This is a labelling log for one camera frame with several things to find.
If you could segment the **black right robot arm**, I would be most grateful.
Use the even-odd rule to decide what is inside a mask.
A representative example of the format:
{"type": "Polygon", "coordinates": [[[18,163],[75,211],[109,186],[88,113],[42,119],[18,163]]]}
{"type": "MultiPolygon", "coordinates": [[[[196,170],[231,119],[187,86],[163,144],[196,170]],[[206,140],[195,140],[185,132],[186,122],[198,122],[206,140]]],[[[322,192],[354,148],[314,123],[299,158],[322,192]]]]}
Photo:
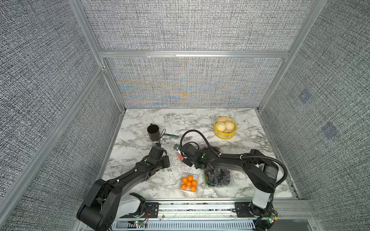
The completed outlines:
{"type": "Polygon", "coordinates": [[[182,162],[196,169],[228,169],[244,172],[260,191],[273,193],[281,183],[277,174],[281,163],[260,151],[252,149],[246,154],[222,154],[213,149],[204,152],[186,143],[175,145],[174,149],[183,157],[182,162]]]}

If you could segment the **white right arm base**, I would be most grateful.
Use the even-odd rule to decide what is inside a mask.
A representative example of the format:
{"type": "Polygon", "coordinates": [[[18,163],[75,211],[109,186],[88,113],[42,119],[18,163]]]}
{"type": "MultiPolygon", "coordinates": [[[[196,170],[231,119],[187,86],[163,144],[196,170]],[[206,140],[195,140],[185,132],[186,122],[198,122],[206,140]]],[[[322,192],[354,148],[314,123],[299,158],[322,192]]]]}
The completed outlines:
{"type": "Polygon", "coordinates": [[[254,188],[252,201],[249,203],[250,213],[255,217],[263,217],[271,207],[271,195],[272,193],[254,188]]]}

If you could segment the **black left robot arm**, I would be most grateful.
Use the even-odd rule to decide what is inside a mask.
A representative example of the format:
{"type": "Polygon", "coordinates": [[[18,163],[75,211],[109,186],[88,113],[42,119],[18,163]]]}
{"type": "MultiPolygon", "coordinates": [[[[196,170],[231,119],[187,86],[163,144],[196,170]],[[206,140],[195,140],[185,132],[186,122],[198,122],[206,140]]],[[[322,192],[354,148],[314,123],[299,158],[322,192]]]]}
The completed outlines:
{"type": "Polygon", "coordinates": [[[154,145],[133,169],[108,181],[95,181],[78,209],[76,218],[94,231],[109,230],[117,217],[121,197],[137,184],[169,166],[167,151],[160,144],[154,145]]]}

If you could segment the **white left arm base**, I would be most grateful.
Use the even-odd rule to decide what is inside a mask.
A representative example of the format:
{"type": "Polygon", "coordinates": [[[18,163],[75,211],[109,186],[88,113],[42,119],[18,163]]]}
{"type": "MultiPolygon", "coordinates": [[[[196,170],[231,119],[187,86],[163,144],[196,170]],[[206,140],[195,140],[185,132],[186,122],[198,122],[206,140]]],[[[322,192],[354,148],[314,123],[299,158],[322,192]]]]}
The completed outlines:
{"type": "Polygon", "coordinates": [[[145,203],[146,199],[143,196],[137,193],[130,193],[120,200],[116,218],[143,216],[145,213],[145,203]]]}

